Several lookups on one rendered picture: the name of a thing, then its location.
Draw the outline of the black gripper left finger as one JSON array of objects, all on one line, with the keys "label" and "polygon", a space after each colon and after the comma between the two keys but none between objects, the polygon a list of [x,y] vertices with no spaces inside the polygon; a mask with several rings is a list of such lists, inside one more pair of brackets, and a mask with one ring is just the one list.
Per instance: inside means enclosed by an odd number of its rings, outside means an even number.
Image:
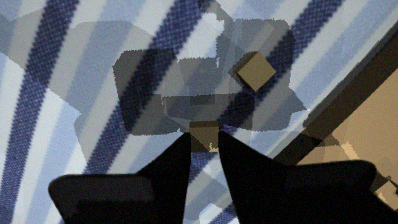
[{"label": "black gripper left finger", "polygon": [[185,132],[136,173],[58,176],[48,194],[64,222],[96,217],[183,224],[190,166],[190,133]]}]

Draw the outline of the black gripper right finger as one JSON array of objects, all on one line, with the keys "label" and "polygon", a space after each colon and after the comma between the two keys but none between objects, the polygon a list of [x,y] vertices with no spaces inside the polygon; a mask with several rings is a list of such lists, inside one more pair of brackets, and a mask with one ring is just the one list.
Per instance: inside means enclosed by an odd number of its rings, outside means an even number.
[{"label": "black gripper right finger", "polygon": [[286,166],[225,131],[218,133],[218,149],[239,224],[285,224],[295,195],[370,189],[377,175],[376,165],[359,159]]}]

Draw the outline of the tan wooden puzzle board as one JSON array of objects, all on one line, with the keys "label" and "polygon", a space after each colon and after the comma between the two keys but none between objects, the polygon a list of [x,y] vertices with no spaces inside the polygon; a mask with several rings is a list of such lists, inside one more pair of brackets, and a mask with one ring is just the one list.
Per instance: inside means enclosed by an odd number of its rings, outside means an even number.
[{"label": "tan wooden puzzle board", "polygon": [[398,213],[398,34],[273,160],[359,159],[376,165],[370,191]]}]

